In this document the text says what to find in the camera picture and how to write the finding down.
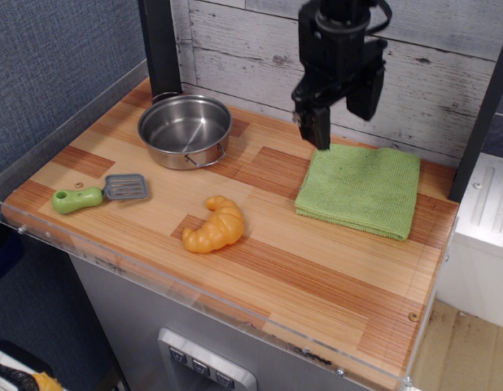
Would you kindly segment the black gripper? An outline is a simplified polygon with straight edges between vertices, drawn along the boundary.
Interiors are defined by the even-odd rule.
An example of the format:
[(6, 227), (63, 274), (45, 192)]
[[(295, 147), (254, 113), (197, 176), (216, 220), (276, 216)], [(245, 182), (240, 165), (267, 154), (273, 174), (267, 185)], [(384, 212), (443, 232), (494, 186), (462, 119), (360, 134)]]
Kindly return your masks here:
[(292, 92), (300, 136), (317, 150), (330, 149), (330, 106), (370, 121), (377, 109), (387, 41), (368, 40), (388, 26), (370, 26), (371, 10), (388, 13), (385, 1), (309, 1), (299, 11), (299, 56), (304, 75)]

